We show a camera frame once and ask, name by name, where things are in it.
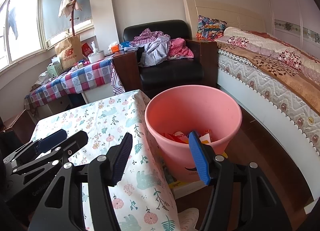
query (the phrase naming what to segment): cardboard box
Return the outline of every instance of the cardboard box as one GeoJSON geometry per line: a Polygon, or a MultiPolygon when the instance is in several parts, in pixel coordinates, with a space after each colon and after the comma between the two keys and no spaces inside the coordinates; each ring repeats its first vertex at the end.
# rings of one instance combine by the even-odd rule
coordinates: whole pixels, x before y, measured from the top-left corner
{"type": "Polygon", "coordinates": [[[48,70],[49,75],[51,77],[56,77],[56,76],[59,76],[59,75],[61,75],[63,73],[62,66],[61,66],[60,62],[58,62],[58,61],[55,61],[55,62],[51,63],[47,67],[47,70],[48,70]]]}

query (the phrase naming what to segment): pink trash bin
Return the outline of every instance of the pink trash bin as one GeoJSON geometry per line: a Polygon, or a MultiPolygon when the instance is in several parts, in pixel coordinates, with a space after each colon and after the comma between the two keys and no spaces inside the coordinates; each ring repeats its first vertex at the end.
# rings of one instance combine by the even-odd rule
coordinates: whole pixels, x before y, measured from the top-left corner
{"type": "Polygon", "coordinates": [[[145,120],[156,139],[164,162],[178,180],[199,180],[189,145],[171,141],[162,133],[212,130],[215,141],[209,145],[222,154],[236,135],[242,121],[239,105],[226,93],[202,85],[184,85],[168,89],[148,104],[145,120]]]}

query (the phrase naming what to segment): bed frame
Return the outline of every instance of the bed frame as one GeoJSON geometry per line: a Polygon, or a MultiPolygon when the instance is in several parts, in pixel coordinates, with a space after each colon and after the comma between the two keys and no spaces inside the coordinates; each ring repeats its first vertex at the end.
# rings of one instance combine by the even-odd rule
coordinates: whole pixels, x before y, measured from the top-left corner
{"type": "MultiPolygon", "coordinates": [[[[184,7],[187,23],[194,38],[197,33],[199,15],[227,21],[227,26],[242,30],[266,31],[262,16],[241,7],[207,0],[184,0],[184,7]]],[[[318,173],[320,157],[310,139],[297,124],[256,90],[220,69],[218,70],[218,85],[256,118],[281,144],[303,174],[313,198],[318,199],[320,197],[318,173]],[[274,124],[274,118],[277,118],[278,124],[274,124]]],[[[308,213],[310,207],[307,206],[305,210],[308,213]]]]}

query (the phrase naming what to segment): paper bag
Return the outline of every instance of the paper bag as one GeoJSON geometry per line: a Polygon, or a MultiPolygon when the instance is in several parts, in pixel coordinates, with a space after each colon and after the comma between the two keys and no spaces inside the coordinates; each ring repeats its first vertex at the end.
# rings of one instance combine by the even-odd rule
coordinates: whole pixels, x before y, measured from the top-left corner
{"type": "Polygon", "coordinates": [[[83,59],[80,36],[69,37],[54,46],[63,71],[83,59]]]}

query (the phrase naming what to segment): clothes pile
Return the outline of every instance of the clothes pile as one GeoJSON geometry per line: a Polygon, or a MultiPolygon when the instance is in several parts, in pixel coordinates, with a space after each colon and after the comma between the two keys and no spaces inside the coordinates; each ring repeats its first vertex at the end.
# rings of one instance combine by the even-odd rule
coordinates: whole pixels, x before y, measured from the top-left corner
{"type": "Polygon", "coordinates": [[[170,36],[162,31],[151,32],[149,28],[134,37],[130,44],[145,49],[139,64],[141,67],[155,66],[165,60],[194,57],[183,38],[170,39],[170,36]]]}

